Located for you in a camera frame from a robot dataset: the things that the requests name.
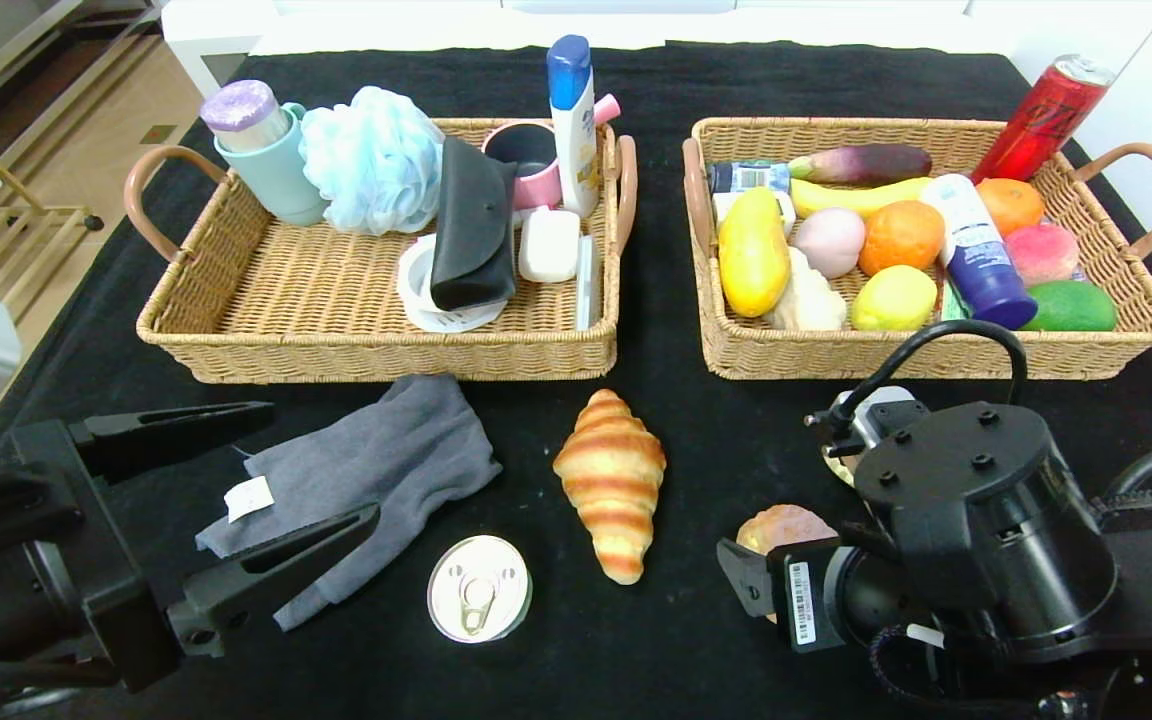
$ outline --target table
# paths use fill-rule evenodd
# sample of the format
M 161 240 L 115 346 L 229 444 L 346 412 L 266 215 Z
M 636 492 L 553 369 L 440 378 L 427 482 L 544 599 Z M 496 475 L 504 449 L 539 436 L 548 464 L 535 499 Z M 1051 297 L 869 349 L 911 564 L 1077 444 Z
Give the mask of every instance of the table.
M 596 50 L 596 85 L 639 142 L 641 202 L 623 259 L 620 361 L 590 382 L 467 382 L 503 473 L 435 511 L 397 561 L 342 606 L 280 635 L 252 623 L 252 642 L 222 661 L 192 660 L 129 697 L 84 694 L 38 717 L 915 717 L 882 697 L 859 650 L 795 655 L 771 626 L 742 614 L 714 560 L 755 511 L 795 502 L 831 523 L 863 515 L 823 469 L 799 418 L 849 382 L 727 382 L 700 356 L 680 143 L 707 115 L 1006 118 L 1026 86 L 1009 61 L 927 50 L 677 45 Z M 349 53 L 251 58 L 285 100 L 347 103 L 372 83 L 409 94 L 434 118 L 545 113 L 544 50 Z M 196 126 L 184 138 L 212 156 Z M 1139 226 L 1105 183 L 1096 190 L 1129 237 Z M 211 187 L 169 165 L 146 209 L 182 238 Z M 134 334 L 162 262 L 123 222 L 76 297 L 0 406 L 15 425 L 234 400 L 279 404 L 280 418 L 238 442 L 259 450 L 323 427 L 384 392 L 380 384 L 212 387 Z M 1152 270 L 1152 258 L 1149 260 Z M 604 578 L 588 533 L 550 470 L 573 419 L 598 387 L 620 392 L 662 439 L 669 469 L 655 541 L 639 584 Z M 1001 397 L 1005 382 L 909 382 L 933 409 Z M 1046 416 L 1091 495 L 1152 450 L 1152 350 L 1107 382 L 1037 382 L 1028 404 Z M 145 473 L 108 493 L 109 508 L 161 601 L 214 561 L 194 535 L 244 479 L 241 456 L 215 450 Z M 495 533 L 524 553 L 535 600 L 511 637 L 454 646 L 424 607 L 440 553 Z

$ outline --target shampoo bottle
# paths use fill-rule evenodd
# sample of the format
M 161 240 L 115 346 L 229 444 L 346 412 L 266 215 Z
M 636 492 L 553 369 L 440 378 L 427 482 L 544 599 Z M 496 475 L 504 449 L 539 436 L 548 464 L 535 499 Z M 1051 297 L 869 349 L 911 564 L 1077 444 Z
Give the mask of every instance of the shampoo bottle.
M 558 38 L 545 63 L 550 70 L 550 114 L 554 120 L 563 209 L 586 218 L 598 204 L 594 68 L 589 40 L 578 35 Z

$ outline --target lemon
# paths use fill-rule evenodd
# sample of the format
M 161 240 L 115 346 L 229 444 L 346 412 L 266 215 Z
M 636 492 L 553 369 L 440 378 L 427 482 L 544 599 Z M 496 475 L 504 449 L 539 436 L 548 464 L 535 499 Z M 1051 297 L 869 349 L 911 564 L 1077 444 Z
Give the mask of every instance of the lemon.
M 858 331 L 915 331 L 935 304 L 932 278 L 909 265 L 892 265 L 861 288 L 851 304 L 851 325 Z

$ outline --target orange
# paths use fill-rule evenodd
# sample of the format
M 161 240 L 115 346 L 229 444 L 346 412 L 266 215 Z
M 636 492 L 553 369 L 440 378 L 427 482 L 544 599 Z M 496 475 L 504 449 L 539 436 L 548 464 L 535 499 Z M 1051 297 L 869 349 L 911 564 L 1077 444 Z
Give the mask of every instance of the orange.
M 1043 196 L 1028 182 L 984 179 L 977 184 L 977 192 L 1002 237 L 1043 221 Z
M 892 265 L 931 266 L 945 243 L 945 218 L 925 202 L 901 200 L 884 205 L 865 220 L 861 270 L 873 276 Z

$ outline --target pink mug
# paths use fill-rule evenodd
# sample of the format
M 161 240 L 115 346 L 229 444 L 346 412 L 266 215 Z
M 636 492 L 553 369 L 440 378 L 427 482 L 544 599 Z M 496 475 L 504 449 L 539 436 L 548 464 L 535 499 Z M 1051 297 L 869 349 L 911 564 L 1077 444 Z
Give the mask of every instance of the pink mug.
M 605 94 L 594 103 L 594 124 L 611 122 L 621 114 L 616 97 Z M 517 120 L 492 131 L 480 146 L 483 153 L 518 165 L 513 180 L 513 209 L 554 209 L 563 199 L 558 182 L 558 150 L 554 129 L 539 120 Z

